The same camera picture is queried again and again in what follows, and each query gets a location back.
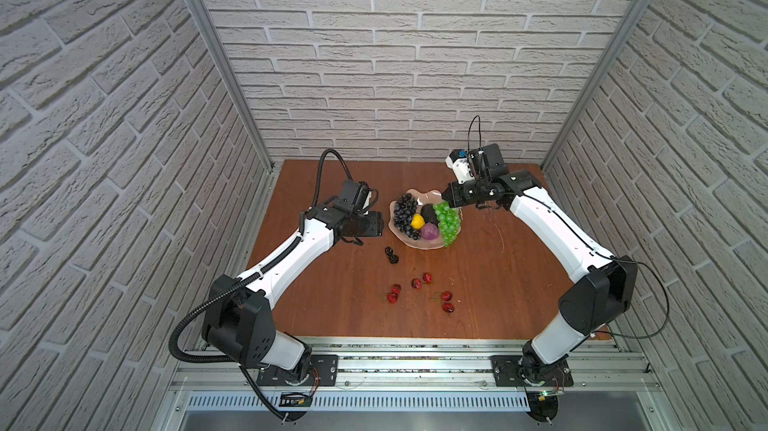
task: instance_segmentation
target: bunch of grapes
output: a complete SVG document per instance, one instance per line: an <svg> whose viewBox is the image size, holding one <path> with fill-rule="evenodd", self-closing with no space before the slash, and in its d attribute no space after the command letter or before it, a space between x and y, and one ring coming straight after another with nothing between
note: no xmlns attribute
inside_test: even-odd
<svg viewBox="0 0 768 431"><path fill-rule="evenodd" d="M456 241L458 228L459 225L461 225L461 220L458 218L458 211L454 208L450 208L447 202L442 202L435 205L435 213L437 214L437 219L440 220L437 227L440 228L442 240L446 244L446 247L448 247Z"/></svg>
<svg viewBox="0 0 768 431"><path fill-rule="evenodd" d="M406 193L395 203L395 226L414 241L422 238L422 233L411 226L413 215L416 214L416 206L418 201L410 193Z"/></svg>

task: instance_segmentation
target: metal bracket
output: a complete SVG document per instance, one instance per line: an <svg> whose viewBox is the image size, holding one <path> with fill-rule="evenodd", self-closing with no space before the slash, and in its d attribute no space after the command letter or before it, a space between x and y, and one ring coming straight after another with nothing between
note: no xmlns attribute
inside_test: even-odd
<svg viewBox="0 0 768 431"><path fill-rule="evenodd" d="M310 368L317 369L320 376L321 387L333 387L336 385L336 374L339 372L337 365L339 357L335 354L313 354L310 358ZM259 386L286 386L288 384L289 374L283 368L270 366L264 368L256 377L256 384ZM312 374L301 386L312 386Z"/></svg>
<svg viewBox="0 0 768 431"><path fill-rule="evenodd" d="M496 386L500 388L531 386L526 384L520 373L521 355L512 356L491 356L491 365L493 366L493 378L496 380ZM571 377L571 368L568 362L561 359L552 365L549 373L543 375L545 386L572 387L574 379Z"/></svg>

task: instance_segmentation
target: wooden table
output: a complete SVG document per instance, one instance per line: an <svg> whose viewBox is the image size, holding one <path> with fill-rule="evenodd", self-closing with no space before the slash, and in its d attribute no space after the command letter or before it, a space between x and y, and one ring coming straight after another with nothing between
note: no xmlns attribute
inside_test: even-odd
<svg viewBox="0 0 768 431"><path fill-rule="evenodd" d="M363 238L363 246L337 243L316 259L283 294L274 309L278 330L296 336L533 338L558 312L557 302L571 287L554 255L522 221L505 210L462 209L462 230L449 248L420 251L401 243L386 226L389 203L409 188L445 190L455 178L434 162L348 162L352 177L379 189L373 209L384 214L384 234ZM542 183L536 165L528 169ZM296 230L299 211L312 202L317 162L285 161L267 209L249 267L271 253ZM327 160L320 200L337 195L344 171ZM400 257L390 264L384 248ZM429 271L435 282L421 291L414 277ZM402 286L390 304L384 292ZM451 291L456 312L430 300Z"/></svg>

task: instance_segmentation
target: white brick wall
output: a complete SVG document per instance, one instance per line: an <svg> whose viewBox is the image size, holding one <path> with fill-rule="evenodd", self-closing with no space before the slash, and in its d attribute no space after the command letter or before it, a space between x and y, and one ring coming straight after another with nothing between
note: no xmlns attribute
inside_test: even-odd
<svg viewBox="0 0 768 431"><path fill-rule="evenodd" d="M564 118L553 113L570 110L629 2L206 0L278 162L326 145L438 160L476 112L486 132L516 131L506 158L538 162ZM423 110L442 110L439 129ZM312 128L366 141L327 132L325 144L302 144ZM420 139L389 146L404 130Z"/></svg>
<svg viewBox="0 0 768 431"><path fill-rule="evenodd" d="M182 0L0 0L0 116L0 429L148 429L264 176L243 123Z"/></svg>
<svg viewBox="0 0 768 431"><path fill-rule="evenodd" d="M641 346L686 429L768 425L768 0L653 0L547 177L671 319ZM663 319L640 269L625 333Z"/></svg>

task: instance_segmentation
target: lemon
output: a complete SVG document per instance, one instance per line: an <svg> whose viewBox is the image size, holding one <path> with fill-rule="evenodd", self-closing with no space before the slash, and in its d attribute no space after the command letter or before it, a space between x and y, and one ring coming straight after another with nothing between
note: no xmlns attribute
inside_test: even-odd
<svg viewBox="0 0 768 431"><path fill-rule="evenodd" d="M424 226L424 218L422 215L413 215L413 220L411 221L411 226L413 226L415 229L421 229L422 226Z"/></svg>

